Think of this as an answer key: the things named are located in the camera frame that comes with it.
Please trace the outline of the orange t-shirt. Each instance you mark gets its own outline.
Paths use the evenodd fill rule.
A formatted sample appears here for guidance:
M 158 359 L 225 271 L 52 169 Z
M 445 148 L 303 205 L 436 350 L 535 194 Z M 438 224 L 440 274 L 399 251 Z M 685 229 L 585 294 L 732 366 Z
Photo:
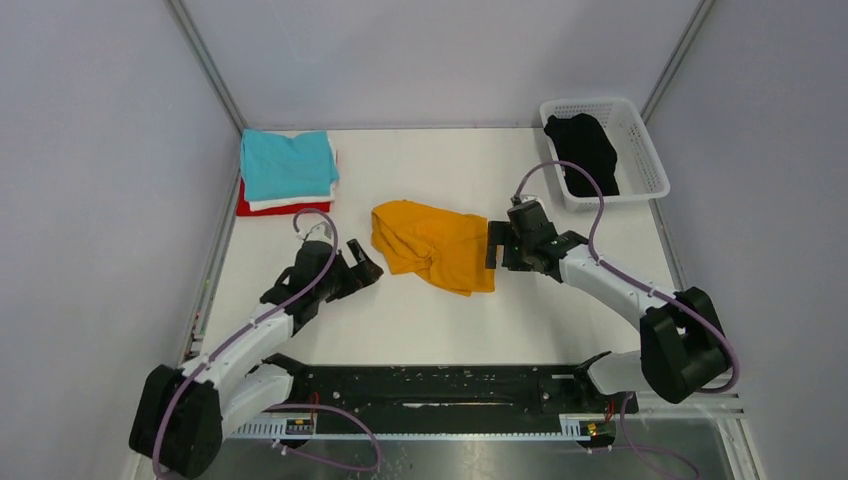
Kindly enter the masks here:
M 486 218 L 395 200 L 374 207 L 371 223 L 371 243 L 391 274 L 415 274 L 463 296 L 495 291 L 495 272 L 486 267 Z

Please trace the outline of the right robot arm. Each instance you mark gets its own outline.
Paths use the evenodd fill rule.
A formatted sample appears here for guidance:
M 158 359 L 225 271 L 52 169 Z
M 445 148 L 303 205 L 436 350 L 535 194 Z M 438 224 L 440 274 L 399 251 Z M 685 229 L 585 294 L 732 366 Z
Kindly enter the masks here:
M 725 392 L 737 383 L 738 358 L 706 292 L 636 279 L 605 260 L 593 236 L 558 232 L 536 200 L 514 205 L 507 215 L 488 224 L 487 268 L 533 271 L 579 289 L 639 335 L 637 349 L 601 353 L 579 366 L 573 396 L 583 410 L 597 412 L 624 392 L 650 389 L 677 404 L 696 392 Z M 712 386 L 724 373 L 731 375 L 728 382 Z

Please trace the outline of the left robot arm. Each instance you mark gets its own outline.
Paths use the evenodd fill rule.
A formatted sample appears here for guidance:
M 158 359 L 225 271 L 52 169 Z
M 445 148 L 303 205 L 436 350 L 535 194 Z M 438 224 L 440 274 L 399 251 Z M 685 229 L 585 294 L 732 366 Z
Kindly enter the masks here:
M 215 460 L 225 438 L 267 408 L 296 411 L 309 401 L 307 380 L 266 363 L 332 302 L 376 283 L 382 269 L 357 240 L 342 253 L 324 241 L 305 241 L 293 265 L 264 292 L 248 321 L 211 352 L 179 367 L 159 365 L 144 383 L 129 448 L 166 473 L 194 479 Z

